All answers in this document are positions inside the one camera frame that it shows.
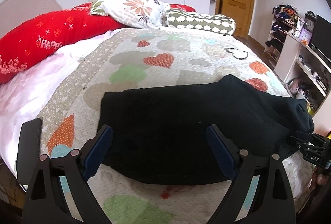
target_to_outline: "polka dot bolster pillow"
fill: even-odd
[[[90,16],[90,4],[39,15],[0,39],[0,84],[60,47],[126,26],[111,17]]]
[[[194,28],[221,35],[232,35],[236,30],[234,19],[224,15],[201,15],[174,8],[165,13],[164,22],[171,28]]]

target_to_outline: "quilted bedspread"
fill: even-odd
[[[273,72],[232,36],[205,31],[126,29],[104,41],[58,87],[38,115],[43,119],[41,153],[65,156],[96,134],[104,92],[142,87],[202,84],[232,74],[256,89],[288,96]],[[295,153],[283,161],[293,197],[307,192],[312,166]],[[250,207],[258,178],[238,218]],[[62,187],[78,219],[65,178]],[[203,186],[143,184],[101,165],[88,184],[116,224],[206,223],[231,182]]]

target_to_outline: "blue gripper pad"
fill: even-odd
[[[224,142],[221,140],[221,138],[224,140],[227,140],[227,143],[232,143],[231,145],[231,152],[227,149],[226,145]],[[239,156],[237,154],[238,150],[234,150],[236,148],[235,144],[233,143],[232,140],[226,139],[221,131],[216,127],[216,125],[209,126],[206,130],[206,138],[209,147],[211,148],[214,157],[221,168],[222,173],[230,178],[232,181],[237,177],[237,171],[236,171],[236,161],[239,161]]]
[[[87,155],[84,163],[85,170],[83,172],[83,178],[87,181],[90,177],[95,176],[99,166],[109,149],[113,140],[113,129],[107,127],[98,141],[95,143],[90,153]]]

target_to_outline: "floral pillow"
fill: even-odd
[[[99,16],[109,16],[101,7],[100,5],[102,4],[104,0],[97,0],[97,1],[94,1],[92,4],[91,4],[91,7],[90,7],[90,14],[91,15],[99,15]]]
[[[103,0],[99,8],[124,25],[158,29],[170,5],[159,0]]]

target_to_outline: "wooden floor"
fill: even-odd
[[[248,46],[272,71],[274,70],[274,67],[269,62],[272,58],[266,53],[263,55],[264,47],[261,44],[251,42],[249,39],[239,36],[233,37]]]
[[[3,160],[0,159],[0,200],[23,208],[24,198],[25,192]]]

